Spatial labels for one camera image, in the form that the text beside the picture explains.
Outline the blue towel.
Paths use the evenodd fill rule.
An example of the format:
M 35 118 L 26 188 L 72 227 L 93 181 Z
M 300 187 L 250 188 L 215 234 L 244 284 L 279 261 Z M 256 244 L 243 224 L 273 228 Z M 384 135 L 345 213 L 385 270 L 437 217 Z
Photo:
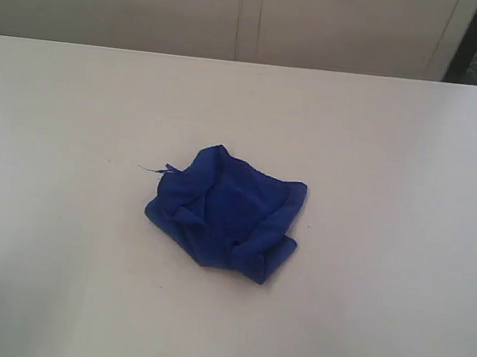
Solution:
M 296 249 L 289 228 L 307 185 L 265 175 L 223 145 L 201 149 L 184 170 L 159 171 L 146 217 L 198 265 L 266 280 Z

